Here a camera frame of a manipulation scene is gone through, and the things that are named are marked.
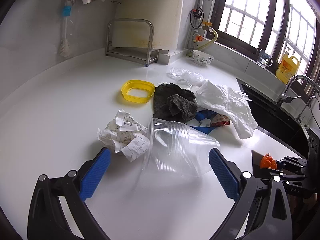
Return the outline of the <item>white cutting board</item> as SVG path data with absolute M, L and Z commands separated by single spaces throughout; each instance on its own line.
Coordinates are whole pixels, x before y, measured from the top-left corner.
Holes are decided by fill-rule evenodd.
M 183 0 L 122 0 L 116 18 L 138 18 L 153 24 L 152 48 L 174 50 L 178 44 Z M 115 22 L 112 46 L 146 48 L 150 28 L 144 22 Z

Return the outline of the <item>clear plastic cup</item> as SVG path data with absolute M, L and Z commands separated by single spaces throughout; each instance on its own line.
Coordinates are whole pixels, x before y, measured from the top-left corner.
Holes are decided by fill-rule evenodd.
M 152 119 L 150 146 L 144 154 L 144 173 L 200 177 L 211 170 L 208 155 L 220 143 L 210 135 L 176 121 Z

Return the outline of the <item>dark grey rag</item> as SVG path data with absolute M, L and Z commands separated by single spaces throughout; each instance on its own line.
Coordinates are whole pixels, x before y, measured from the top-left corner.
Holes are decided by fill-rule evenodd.
M 153 117 L 185 124 L 193 119 L 197 112 L 195 98 L 193 92 L 176 84 L 159 85 L 153 95 Z

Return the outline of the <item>yellow oil bottle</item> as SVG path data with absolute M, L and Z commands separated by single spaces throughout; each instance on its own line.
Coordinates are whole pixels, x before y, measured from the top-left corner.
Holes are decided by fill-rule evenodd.
M 276 77 L 284 84 L 287 84 L 289 79 L 296 75 L 300 62 L 294 55 L 289 55 L 290 48 L 286 47 L 278 69 L 276 70 Z

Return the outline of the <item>black kitchen sink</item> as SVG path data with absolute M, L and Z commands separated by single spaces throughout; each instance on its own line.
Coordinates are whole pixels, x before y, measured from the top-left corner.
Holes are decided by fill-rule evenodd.
M 308 135 L 285 110 L 242 80 L 240 90 L 248 95 L 249 107 L 258 129 L 270 135 L 302 158 L 308 157 Z

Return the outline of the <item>white plastic bag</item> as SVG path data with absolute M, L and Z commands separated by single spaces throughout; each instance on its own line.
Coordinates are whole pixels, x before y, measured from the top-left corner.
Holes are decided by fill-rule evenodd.
M 248 139 L 253 135 L 258 124 L 247 102 L 247 94 L 206 81 L 195 92 L 195 96 L 200 107 L 227 116 L 240 139 Z

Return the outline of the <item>red white snack wrapper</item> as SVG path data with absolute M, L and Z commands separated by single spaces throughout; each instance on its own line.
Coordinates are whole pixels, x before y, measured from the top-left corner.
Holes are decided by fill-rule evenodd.
M 210 127 L 222 127 L 227 125 L 230 125 L 229 117 L 223 114 L 212 115 L 210 120 Z

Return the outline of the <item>chrome kitchen faucet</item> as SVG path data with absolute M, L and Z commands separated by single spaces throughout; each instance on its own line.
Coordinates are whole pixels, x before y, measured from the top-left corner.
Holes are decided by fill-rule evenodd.
M 310 96 L 304 91 L 299 81 L 303 81 L 304 85 L 308 85 L 311 88 L 311 94 L 315 96 L 313 103 L 319 102 L 319 84 L 306 75 L 301 74 L 294 75 L 289 79 L 274 103 L 294 119 L 299 116 L 299 121 L 303 121 L 303 124 L 319 129 L 319 121 L 313 113 L 311 102 L 309 102 L 308 108 L 304 109 Z

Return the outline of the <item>orange peel scrap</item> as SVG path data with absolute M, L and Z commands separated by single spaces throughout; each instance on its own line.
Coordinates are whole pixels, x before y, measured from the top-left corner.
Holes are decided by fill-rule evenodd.
M 262 168 L 271 168 L 271 169 L 276 170 L 278 168 L 276 161 L 273 159 L 273 157 L 269 153 L 267 153 L 266 155 L 264 155 L 262 157 L 259 166 L 261 169 Z

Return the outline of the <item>glass mug with cartoon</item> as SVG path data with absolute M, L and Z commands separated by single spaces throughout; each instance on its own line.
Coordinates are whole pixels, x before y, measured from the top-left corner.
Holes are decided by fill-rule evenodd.
M 270 55 L 268 55 L 264 50 L 261 49 L 259 51 L 257 63 L 259 63 L 263 68 L 266 68 L 272 66 L 273 60 Z

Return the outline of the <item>printed paper ball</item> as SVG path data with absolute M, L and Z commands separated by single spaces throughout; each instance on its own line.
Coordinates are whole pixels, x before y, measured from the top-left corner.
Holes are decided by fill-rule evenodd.
M 114 153 L 122 153 L 130 162 L 144 155 L 150 147 L 148 129 L 123 109 L 119 109 L 103 130 L 97 130 L 97 139 Z

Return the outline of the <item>blue white bottle brush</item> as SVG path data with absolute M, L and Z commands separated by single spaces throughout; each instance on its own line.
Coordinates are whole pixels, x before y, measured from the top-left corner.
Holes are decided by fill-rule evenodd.
M 66 0 L 65 5 L 62 9 L 62 40 L 60 42 L 58 53 L 61 57 L 69 57 L 71 54 L 68 38 L 67 38 L 67 25 L 68 25 L 68 18 L 71 15 L 72 6 L 70 1 Z

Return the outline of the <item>white patterned ceramic bowl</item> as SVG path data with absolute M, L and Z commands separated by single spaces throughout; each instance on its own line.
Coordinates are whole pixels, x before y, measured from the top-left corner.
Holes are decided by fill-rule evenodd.
M 213 61 L 213 57 L 199 50 L 192 50 L 193 61 L 200 66 L 207 66 Z

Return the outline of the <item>crumpled clear plastic wrap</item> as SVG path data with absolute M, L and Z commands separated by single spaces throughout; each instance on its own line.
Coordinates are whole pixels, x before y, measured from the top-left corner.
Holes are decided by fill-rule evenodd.
M 189 87 L 201 87 L 207 80 L 202 74 L 187 69 L 172 67 L 168 76 L 179 83 L 188 85 Z

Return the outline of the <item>stainless steel rack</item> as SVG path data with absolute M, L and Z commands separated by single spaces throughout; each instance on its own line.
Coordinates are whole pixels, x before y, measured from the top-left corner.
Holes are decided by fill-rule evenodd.
M 145 23 L 149 27 L 149 40 L 146 48 L 138 47 L 115 47 L 112 45 L 111 41 L 111 27 L 115 22 L 140 22 Z M 105 45 L 105 56 L 112 56 L 119 59 L 132 61 L 135 63 L 143 64 L 145 67 L 148 67 L 152 63 L 158 62 L 159 58 L 159 49 L 152 48 L 154 35 L 154 26 L 153 24 L 146 19 L 138 18 L 115 18 L 110 20 L 107 25 L 106 32 L 106 45 Z

